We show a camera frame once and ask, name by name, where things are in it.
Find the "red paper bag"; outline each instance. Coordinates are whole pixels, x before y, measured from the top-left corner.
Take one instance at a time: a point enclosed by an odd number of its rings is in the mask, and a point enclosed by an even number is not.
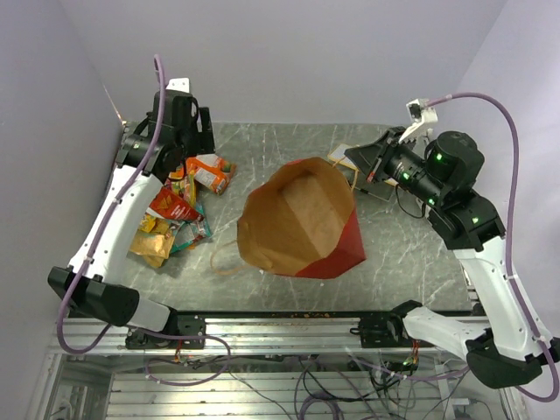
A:
[[[293,277],[335,278],[366,259],[352,191],[320,157],[284,165],[248,196],[237,245],[246,263]]]

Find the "red snack package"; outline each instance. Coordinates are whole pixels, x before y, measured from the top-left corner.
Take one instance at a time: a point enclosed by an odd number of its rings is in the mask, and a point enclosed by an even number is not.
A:
[[[172,221],[201,221],[204,216],[189,206],[189,203],[163,187],[150,203],[148,214]]]

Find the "orange snack package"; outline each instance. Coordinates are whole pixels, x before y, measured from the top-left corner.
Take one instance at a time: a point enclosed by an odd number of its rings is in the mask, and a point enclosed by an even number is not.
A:
[[[226,190],[236,167],[214,154],[198,155],[186,160],[187,172],[193,172],[196,181],[218,195]]]
[[[165,187],[159,190],[146,213],[173,221],[201,221],[204,219],[202,214]]]

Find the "gray marble tabletop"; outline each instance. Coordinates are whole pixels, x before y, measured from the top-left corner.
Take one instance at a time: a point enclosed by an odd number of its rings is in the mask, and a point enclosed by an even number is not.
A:
[[[217,153],[238,165],[223,195],[203,192],[199,196],[213,237],[195,249],[172,255],[159,269],[129,253],[123,284],[178,310],[388,310],[409,299],[432,309],[470,310],[459,263],[428,221],[403,213],[394,196],[384,201],[355,193],[367,260],[336,279],[274,276],[259,269],[231,276],[215,274],[210,255],[235,239],[236,221],[249,192],[287,162],[325,158],[340,143],[371,143],[386,127],[239,123],[215,123],[213,127]],[[400,195],[404,206],[419,210],[414,208],[412,197],[404,192]],[[224,248],[216,261],[227,268],[238,265],[241,259],[232,246]]]

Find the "gray wall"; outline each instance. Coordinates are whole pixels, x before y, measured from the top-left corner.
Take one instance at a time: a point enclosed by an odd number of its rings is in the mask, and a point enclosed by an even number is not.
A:
[[[158,52],[215,121],[404,123],[459,84],[505,0],[61,2],[124,118],[149,109]]]
[[[493,95],[512,113],[520,136],[521,165],[514,225],[514,263],[542,320],[560,335],[560,3],[509,0],[471,64],[459,90]],[[469,133],[486,155],[477,189],[505,217],[511,177],[511,136],[501,114],[477,100],[441,109],[448,128]],[[542,375],[529,388],[547,396]],[[533,418],[558,418],[560,400],[531,403]]]
[[[88,232],[121,127],[55,0],[0,2],[0,99],[0,417],[21,419],[60,301],[46,276]]]

